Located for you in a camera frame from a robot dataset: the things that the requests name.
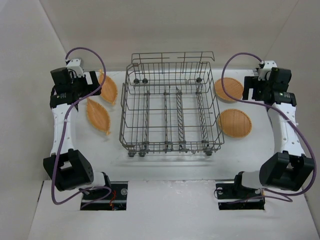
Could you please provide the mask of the round orange woven plate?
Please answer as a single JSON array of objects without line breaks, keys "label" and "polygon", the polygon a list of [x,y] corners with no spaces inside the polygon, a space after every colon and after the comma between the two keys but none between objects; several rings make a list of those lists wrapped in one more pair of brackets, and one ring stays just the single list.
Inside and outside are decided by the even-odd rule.
[{"label": "round orange woven plate", "polygon": [[[223,78],[224,88],[232,97],[241,100],[243,97],[244,87],[241,82],[232,77],[224,77]],[[223,90],[222,80],[218,79],[214,83],[214,89],[216,95],[227,102],[235,102],[232,98],[230,98]]]},{"label": "round orange woven plate", "polygon": [[244,138],[252,130],[250,117],[235,108],[224,110],[219,117],[218,126],[223,133],[231,138]]}]

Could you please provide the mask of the leaf-shaped orange woven plate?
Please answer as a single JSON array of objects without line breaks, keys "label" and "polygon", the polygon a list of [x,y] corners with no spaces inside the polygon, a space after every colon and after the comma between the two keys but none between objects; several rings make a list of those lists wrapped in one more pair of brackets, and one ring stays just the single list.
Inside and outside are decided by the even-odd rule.
[{"label": "leaf-shaped orange woven plate", "polygon": [[111,77],[108,75],[105,78],[105,82],[101,87],[100,96],[111,105],[116,104],[117,96],[118,96],[118,88],[116,83],[113,81]]}]

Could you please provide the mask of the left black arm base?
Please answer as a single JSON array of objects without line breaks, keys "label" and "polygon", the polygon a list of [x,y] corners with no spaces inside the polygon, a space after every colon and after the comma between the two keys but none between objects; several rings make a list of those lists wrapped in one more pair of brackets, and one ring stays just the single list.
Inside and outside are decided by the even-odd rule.
[{"label": "left black arm base", "polygon": [[125,211],[127,209],[128,181],[111,182],[108,189],[92,190],[81,199],[81,211]]}]

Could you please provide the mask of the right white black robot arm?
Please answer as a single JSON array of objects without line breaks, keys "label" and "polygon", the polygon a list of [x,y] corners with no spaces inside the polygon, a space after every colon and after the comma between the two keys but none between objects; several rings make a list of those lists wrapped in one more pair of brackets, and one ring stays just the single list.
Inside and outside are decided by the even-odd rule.
[{"label": "right white black robot arm", "polygon": [[243,188],[277,188],[298,191],[313,170],[313,157],[307,157],[296,128],[296,97],[288,92],[292,72],[266,62],[257,70],[257,76],[244,78],[243,100],[252,89],[252,99],[266,105],[274,138],[274,155],[259,170],[240,172],[235,180]]}]

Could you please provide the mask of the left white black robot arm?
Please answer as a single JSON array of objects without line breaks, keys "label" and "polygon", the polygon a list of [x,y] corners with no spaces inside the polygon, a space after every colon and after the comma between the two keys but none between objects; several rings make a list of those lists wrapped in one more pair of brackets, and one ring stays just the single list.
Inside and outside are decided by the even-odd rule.
[{"label": "left white black robot arm", "polygon": [[110,187],[109,177],[96,172],[85,156],[76,148],[76,101],[89,93],[99,95],[95,71],[84,72],[81,66],[67,66],[50,72],[54,86],[50,108],[54,118],[54,139],[50,156],[43,159],[43,167],[58,191],[90,187]]}]

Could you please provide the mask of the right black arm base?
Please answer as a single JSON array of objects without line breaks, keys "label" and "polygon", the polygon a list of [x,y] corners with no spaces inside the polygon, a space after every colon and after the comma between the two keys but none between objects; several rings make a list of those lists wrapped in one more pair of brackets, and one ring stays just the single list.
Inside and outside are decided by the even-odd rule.
[{"label": "right black arm base", "polygon": [[221,211],[264,210],[265,200],[260,189],[236,188],[233,181],[216,182],[214,195]]}]

